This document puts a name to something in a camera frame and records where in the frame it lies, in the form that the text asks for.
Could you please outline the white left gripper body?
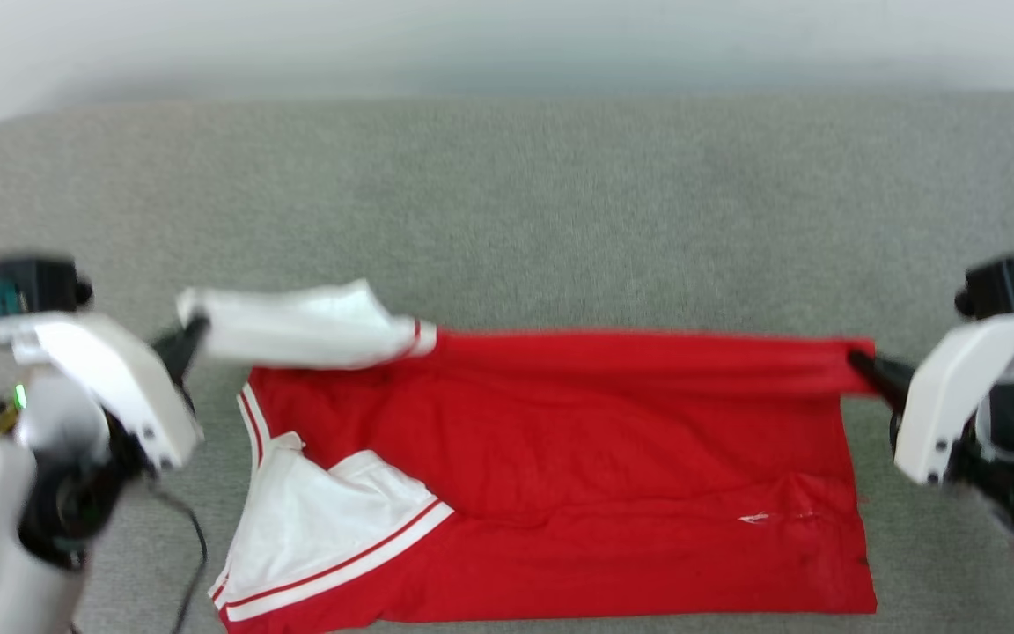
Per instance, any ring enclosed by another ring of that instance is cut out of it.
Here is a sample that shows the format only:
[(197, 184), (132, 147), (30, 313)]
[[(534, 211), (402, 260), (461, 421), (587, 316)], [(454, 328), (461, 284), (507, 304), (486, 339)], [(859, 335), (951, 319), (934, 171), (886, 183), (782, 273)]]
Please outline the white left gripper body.
[(24, 370), (12, 436), (39, 456), (92, 468), (113, 461), (121, 438), (151, 472), (184, 467), (202, 442), (182, 386), (152, 345), (100, 313), (0, 318), (0, 346)]

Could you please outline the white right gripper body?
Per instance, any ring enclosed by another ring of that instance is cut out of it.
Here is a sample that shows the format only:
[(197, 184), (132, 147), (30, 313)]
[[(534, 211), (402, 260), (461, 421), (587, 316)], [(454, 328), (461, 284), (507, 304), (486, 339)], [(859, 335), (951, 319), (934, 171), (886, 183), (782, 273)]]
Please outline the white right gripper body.
[(917, 366), (893, 462), (917, 484), (945, 479), (952, 447), (977, 428), (977, 454), (1014, 451), (1014, 316), (951, 329)]

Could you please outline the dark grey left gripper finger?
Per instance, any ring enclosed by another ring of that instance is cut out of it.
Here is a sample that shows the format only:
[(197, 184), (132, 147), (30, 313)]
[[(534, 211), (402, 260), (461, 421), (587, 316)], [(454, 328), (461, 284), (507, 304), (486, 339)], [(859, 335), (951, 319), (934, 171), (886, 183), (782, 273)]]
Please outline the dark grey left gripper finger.
[(194, 314), (185, 325), (176, 325), (154, 338), (151, 348), (162, 361), (174, 385), (184, 385), (202, 341), (209, 333), (209, 318)]

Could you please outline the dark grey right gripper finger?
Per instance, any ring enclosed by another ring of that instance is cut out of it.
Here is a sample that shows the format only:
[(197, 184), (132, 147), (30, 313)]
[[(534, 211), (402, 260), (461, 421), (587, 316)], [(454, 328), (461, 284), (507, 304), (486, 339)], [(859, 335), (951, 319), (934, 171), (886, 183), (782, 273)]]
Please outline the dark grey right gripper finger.
[(916, 372), (912, 365), (897, 358), (874, 356), (865, 350), (850, 350), (848, 362), (893, 413), (906, 413), (907, 397)]

